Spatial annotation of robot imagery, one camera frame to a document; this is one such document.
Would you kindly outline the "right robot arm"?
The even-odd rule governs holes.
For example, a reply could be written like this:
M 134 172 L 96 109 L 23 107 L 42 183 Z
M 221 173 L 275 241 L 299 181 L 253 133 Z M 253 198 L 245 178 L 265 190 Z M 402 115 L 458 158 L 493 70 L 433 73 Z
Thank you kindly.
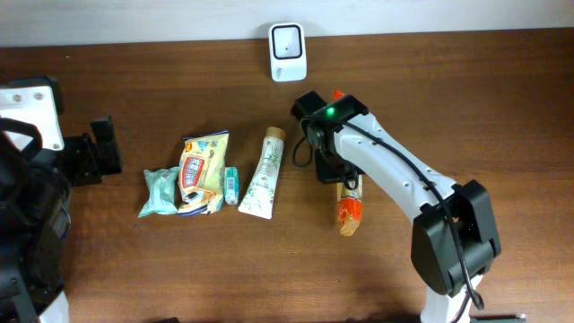
M 309 144 L 317 178 L 356 189 L 369 176 L 412 224 L 411 260 L 427 285 L 422 322 L 471 322 L 483 309 L 476 288 L 501 253 L 491 198 L 476 180 L 458 184 L 435 171 L 379 124 L 351 94 L 328 103 L 311 91 L 292 117 Z

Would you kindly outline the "spaghetti pasta package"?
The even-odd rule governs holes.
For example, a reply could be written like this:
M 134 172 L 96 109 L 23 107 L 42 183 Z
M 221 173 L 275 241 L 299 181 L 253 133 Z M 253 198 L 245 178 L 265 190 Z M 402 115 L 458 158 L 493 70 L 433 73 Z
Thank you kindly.
M 337 183 L 337 223 L 344 237 L 351 237 L 361 224 L 362 175 L 358 176 L 357 188 L 350 190 Z

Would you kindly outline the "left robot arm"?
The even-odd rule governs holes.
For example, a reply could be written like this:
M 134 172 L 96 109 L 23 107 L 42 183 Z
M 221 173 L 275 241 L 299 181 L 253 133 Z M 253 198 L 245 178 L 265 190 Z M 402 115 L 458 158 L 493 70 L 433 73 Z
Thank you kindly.
M 122 171 L 111 116 L 90 134 L 64 137 L 59 82 L 52 76 L 1 87 L 1 320 L 67 322 L 59 271 L 75 187 Z

